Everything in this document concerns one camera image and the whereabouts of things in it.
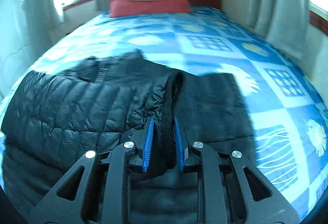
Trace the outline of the black quilted puffer jacket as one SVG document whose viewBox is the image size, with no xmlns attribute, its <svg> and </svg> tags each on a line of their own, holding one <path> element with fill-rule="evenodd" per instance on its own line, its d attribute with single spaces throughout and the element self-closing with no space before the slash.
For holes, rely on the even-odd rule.
<svg viewBox="0 0 328 224">
<path fill-rule="evenodd" d="M 247 107 L 230 73 L 195 76 L 146 60 L 139 51 L 89 57 L 57 74 L 29 72 L 2 122 L 7 197 L 30 211 L 87 151 L 103 153 L 131 139 L 153 117 L 151 164 L 131 176 L 132 223 L 195 223 L 197 177 L 179 172 L 173 136 L 238 150 L 255 162 Z"/>
</svg>

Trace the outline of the blue patterned bed sheet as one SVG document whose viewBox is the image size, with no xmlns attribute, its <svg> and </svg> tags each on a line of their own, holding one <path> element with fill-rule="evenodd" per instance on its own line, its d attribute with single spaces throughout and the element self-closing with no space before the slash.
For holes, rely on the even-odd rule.
<svg viewBox="0 0 328 224">
<path fill-rule="evenodd" d="M 61 39 L 29 72 L 54 75 L 89 57 L 133 51 L 195 76 L 232 74 L 254 133 L 256 160 L 252 164 L 297 211 L 299 223 L 312 223 L 315 213 L 327 213 L 327 109 L 321 97 L 291 60 L 219 10 L 195 7 L 190 13 L 116 18 L 100 14 Z M 28 73 L 5 100 L 3 119 Z M 2 166 L 1 173 L 4 218 L 13 204 L 5 193 Z M 101 223 L 106 178 L 106 173 L 96 171 L 95 194 L 86 209 L 91 223 Z M 16 218 L 29 222 L 29 216 L 24 218 L 16 210 L 8 217 L 9 223 Z"/>
</svg>

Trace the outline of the brown wooden window sill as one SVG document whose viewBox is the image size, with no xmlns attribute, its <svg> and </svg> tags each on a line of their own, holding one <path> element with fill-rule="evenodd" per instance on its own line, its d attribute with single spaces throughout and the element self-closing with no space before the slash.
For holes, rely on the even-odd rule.
<svg viewBox="0 0 328 224">
<path fill-rule="evenodd" d="M 310 24 L 315 26 L 325 35 L 328 35 L 328 21 L 313 11 L 310 11 Z"/>
</svg>

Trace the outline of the red pillow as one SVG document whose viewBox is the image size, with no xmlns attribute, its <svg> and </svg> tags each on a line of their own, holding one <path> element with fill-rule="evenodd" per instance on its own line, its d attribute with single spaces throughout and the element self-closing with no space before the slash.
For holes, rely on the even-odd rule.
<svg viewBox="0 0 328 224">
<path fill-rule="evenodd" d="M 111 0 L 109 17 L 149 14 L 190 13 L 193 9 L 188 0 Z"/>
</svg>

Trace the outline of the grey right side curtain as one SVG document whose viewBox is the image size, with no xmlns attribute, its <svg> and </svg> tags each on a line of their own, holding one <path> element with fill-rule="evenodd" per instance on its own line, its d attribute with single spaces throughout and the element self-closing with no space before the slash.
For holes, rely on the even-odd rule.
<svg viewBox="0 0 328 224">
<path fill-rule="evenodd" d="M 293 59 L 305 53 L 310 0 L 250 0 L 247 25 Z"/>
</svg>

